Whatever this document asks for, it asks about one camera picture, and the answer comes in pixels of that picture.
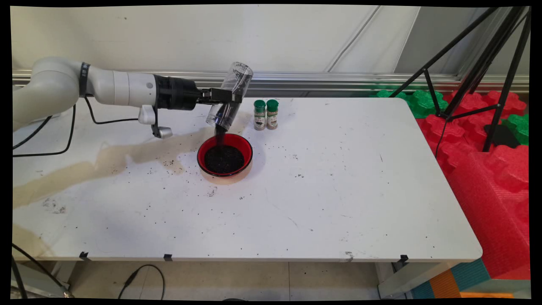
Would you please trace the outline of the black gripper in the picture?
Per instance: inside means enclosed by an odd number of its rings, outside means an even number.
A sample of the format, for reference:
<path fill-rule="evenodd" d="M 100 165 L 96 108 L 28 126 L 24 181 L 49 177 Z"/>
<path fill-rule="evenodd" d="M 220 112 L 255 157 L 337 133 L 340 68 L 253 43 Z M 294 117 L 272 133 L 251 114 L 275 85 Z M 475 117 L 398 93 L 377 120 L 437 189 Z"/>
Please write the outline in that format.
<path fill-rule="evenodd" d="M 195 82 L 183 78 L 154 75 L 156 84 L 155 105 L 153 108 L 191 111 L 199 98 L 202 104 L 217 105 L 241 103 L 242 95 L 234 94 L 227 89 L 198 89 Z"/>

